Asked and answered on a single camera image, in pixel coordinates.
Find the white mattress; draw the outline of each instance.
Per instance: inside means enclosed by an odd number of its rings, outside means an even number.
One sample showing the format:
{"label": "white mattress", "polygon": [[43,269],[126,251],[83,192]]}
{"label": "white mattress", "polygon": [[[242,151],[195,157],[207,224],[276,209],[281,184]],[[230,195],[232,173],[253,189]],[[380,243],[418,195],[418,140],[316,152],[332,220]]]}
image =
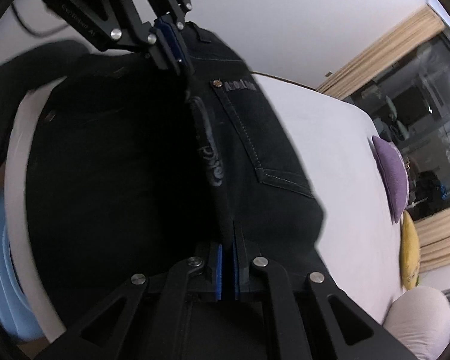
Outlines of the white mattress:
{"label": "white mattress", "polygon": [[317,249],[337,285],[382,323],[403,291],[393,224],[372,151],[378,135],[354,105],[265,76],[266,92],[325,210]]}

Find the silver bolt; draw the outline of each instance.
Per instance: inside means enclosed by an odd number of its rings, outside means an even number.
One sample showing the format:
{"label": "silver bolt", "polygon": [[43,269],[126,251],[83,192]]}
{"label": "silver bolt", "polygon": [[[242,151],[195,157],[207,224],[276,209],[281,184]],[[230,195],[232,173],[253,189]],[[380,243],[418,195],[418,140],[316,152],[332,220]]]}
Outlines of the silver bolt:
{"label": "silver bolt", "polygon": [[200,257],[198,257],[198,256],[190,257],[187,260],[187,264],[189,266],[201,266],[202,263],[203,263],[203,260]]}
{"label": "silver bolt", "polygon": [[253,265],[263,268],[268,265],[268,260],[265,257],[255,257],[253,259]]}
{"label": "silver bolt", "polygon": [[46,122],[51,122],[53,118],[55,117],[55,111],[50,111],[47,116],[45,116]]}
{"label": "silver bolt", "polygon": [[310,280],[314,283],[323,283],[325,276],[320,272],[312,272],[310,273]]}
{"label": "silver bolt", "polygon": [[148,34],[147,42],[148,44],[155,44],[157,41],[157,36],[155,34]]}
{"label": "silver bolt", "polygon": [[112,38],[114,41],[120,40],[121,37],[122,30],[120,30],[120,28],[114,28],[110,33],[110,38]]}
{"label": "silver bolt", "polygon": [[131,280],[133,284],[139,286],[140,284],[145,283],[147,281],[147,278],[144,274],[134,274]]}

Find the dark window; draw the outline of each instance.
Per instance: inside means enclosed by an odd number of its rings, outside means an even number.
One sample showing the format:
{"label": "dark window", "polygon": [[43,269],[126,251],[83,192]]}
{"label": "dark window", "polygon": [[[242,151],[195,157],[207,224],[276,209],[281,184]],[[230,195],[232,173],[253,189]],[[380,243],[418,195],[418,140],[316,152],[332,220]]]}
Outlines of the dark window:
{"label": "dark window", "polygon": [[420,45],[353,93],[407,164],[414,220],[450,207],[450,42]]}

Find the cushion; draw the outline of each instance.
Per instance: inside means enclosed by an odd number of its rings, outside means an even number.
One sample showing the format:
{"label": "cushion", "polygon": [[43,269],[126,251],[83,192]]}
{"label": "cushion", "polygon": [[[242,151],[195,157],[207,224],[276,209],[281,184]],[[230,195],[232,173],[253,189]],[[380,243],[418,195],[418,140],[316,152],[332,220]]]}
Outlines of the cushion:
{"label": "cushion", "polygon": [[435,360],[450,342],[450,303],[430,287],[404,293],[390,307],[383,327],[420,360]]}
{"label": "cushion", "polygon": [[398,223],[408,203],[408,175],[397,147],[377,136],[372,137],[377,164],[387,191],[391,217]]}
{"label": "cushion", "polygon": [[420,241],[412,217],[403,212],[402,243],[400,248],[400,273],[407,290],[416,286],[420,269]]}

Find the beige curtain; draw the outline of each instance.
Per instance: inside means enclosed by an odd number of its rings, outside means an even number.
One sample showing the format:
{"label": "beige curtain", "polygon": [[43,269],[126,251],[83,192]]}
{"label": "beige curtain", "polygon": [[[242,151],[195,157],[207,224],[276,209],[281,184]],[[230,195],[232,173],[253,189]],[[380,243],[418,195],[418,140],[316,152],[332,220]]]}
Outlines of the beige curtain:
{"label": "beige curtain", "polygon": [[317,91],[343,100],[444,29],[442,19],[425,5],[332,74]]}
{"label": "beige curtain", "polygon": [[415,223],[420,239],[420,272],[450,264],[450,208]]}

